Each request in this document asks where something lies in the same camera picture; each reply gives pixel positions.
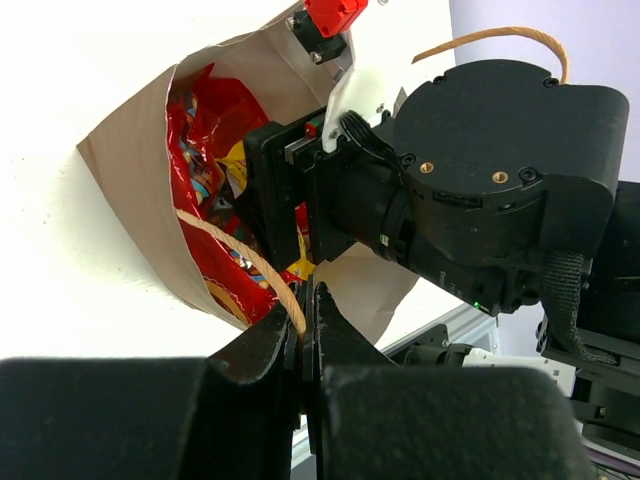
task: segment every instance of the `candy wrapper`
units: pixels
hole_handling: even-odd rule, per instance
[[[233,205],[247,185],[242,139],[268,119],[240,81],[211,77],[213,68],[205,68],[191,88],[173,91],[169,97],[167,144],[173,203],[262,254]],[[298,207],[296,217],[300,260],[281,272],[287,283],[306,280],[314,268],[307,258],[304,204]],[[191,255],[218,303],[248,325],[261,320],[276,295],[260,272],[205,232],[181,226]]]

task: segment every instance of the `rope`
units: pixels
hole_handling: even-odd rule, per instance
[[[273,287],[276,294],[278,295],[280,303],[282,303],[282,306],[289,314],[289,317],[291,317],[291,322],[296,328],[298,336],[302,338],[305,330],[307,329],[304,313],[302,313],[302,309],[298,304],[296,296],[284,282],[280,274],[276,272],[271,265],[269,265],[269,262],[258,255],[256,251],[252,250],[244,243],[239,242],[226,232],[223,232],[215,225],[212,225],[209,222],[205,222],[204,220],[188,212],[185,212],[184,210],[176,209],[176,215],[186,224],[191,225],[194,228],[204,230],[216,240],[224,243],[227,247],[235,250],[243,257],[248,258],[262,274],[262,276],[267,280],[267,282],[269,282],[269,285]]]
[[[560,79],[560,83],[564,84],[569,81],[569,57],[567,56],[567,51],[564,49],[562,44],[551,35],[529,27],[489,28],[488,30],[481,30],[479,32],[470,33],[469,35],[463,35],[462,37],[453,39],[450,42],[443,43],[435,48],[419,53],[413,58],[412,63],[419,62],[425,58],[446,52],[452,48],[461,47],[462,45],[466,45],[467,43],[475,42],[477,40],[508,36],[526,37],[549,48],[558,57],[560,65],[562,66],[562,78]]]
[[[502,27],[502,28],[491,28],[488,30],[482,30],[480,32],[472,33],[469,35],[464,35],[462,37],[456,38],[450,42],[443,43],[442,45],[422,52],[416,55],[413,59],[412,63],[419,62],[427,57],[432,57],[439,53],[445,52],[452,48],[456,48],[462,45],[466,45],[467,43],[475,42],[476,40],[482,40],[483,38],[489,37],[500,37],[500,36],[509,36],[509,35],[517,35],[521,37],[527,37],[532,40],[535,40],[539,43],[542,43],[556,54],[560,63],[562,65],[562,78],[560,83],[566,83],[569,78],[569,59],[567,57],[567,52],[564,47],[551,35],[547,35],[544,32],[539,30],[535,30],[533,28],[527,27]],[[275,290],[278,295],[278,300],[284,307],[284,309],[289,314],[293,325],[295,326],[298,335],[300,338],[304,335],[304,332],[307,328],[306,321],[304,317],[304,313],[302,313],[302,309],[298,304],[298,301],[293,294],[293,292],[289,289],[287,284],[284,282],[282,277],[278,272],[274,270],[274,268],[269,265],[269,263],[258,255],[257,252],[249,248],[247,245],[239,242],[231,235],[220,230],[215,225],[212,225],[204,220],[192,215],[184,210],[176,209],[176,215],[183,222],[191,225],[194,228],[200,229],[211,235],[213,238],[222,242],[227,247],[235,250],[240,255],[245,258],[248,258],[253,265],[258,269],[258,271],[264,276],[264,278],[269,282],[271,287]]]

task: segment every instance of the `black motor housing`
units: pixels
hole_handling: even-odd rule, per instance
[[[589,288],[583,291],[578,327],[640,344],[640,184],[620,182],[616,203]]]
[[[415,156],[402,181],[418,232],[470,266],[527,263],[533,251],[593,258],[628,112],[616,90],[558,85],[518,61],[469,63],[423,84],[392,134],[397,154]]]

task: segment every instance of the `screw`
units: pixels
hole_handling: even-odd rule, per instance
[[[286,24],[289,30],[295,30],[296,28],[298,28],[298,22],[296,21],[295,17],[287,18]]]
[[[496,172],[491,177],[495,183],[507,183],[509,180],[509,175],[507,172]]]
[[[431,162],[424,162],[422,165],[420,165],[420,171],[422,173],[431,173],[431,172],[433,172],[434,168],[436,168],[436,167]]]
[[[557,78],[545,78],[542,84],[547,88],[552,88],[560,84]]]
[[[520,173],[518,174],[518,176],[520,177],[520,180],[522,180],[523,182],[532,182],[538,176],[538,172],[536,172],[531,167],[526,167],[520,170]]]
[[[322,54],[320,54],[318,52],[311,52],[309,54],[309,58],[311,58],[311,61],[313,63],[315,63],[316,65],[319,64],[320,62],[322,62]]]
[[[400,159],[400,163],[405,167],[412,165],[413,162],[415,161],[416,161],[416,156],[413,153],[408,153],[406,155],[403,155],[402,158]]]

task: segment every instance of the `black fabric strap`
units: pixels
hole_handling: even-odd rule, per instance
[[[542,307],[551,333],[569,353],[584,360],[616,365],[613,356],[586,347],[578,335],[576,321],[583,263],[584,257],[579,254],[552,252],[548,255],[540,285]]]

